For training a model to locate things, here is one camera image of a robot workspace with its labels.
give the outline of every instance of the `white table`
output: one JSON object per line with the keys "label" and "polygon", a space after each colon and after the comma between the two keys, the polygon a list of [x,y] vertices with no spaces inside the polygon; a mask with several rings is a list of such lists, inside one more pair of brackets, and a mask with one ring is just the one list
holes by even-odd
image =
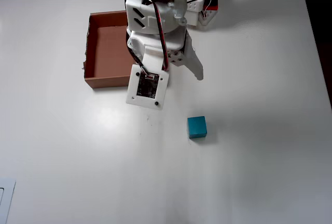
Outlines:
{"label": "white table", "polygon": [[[332,114],[305,0],[220,0],[189,30],[163,111],[83,79],[91,12],[123,0],[0,0],[8,224],[330,224]],[[207,137],[187,138],[187,117]]]}

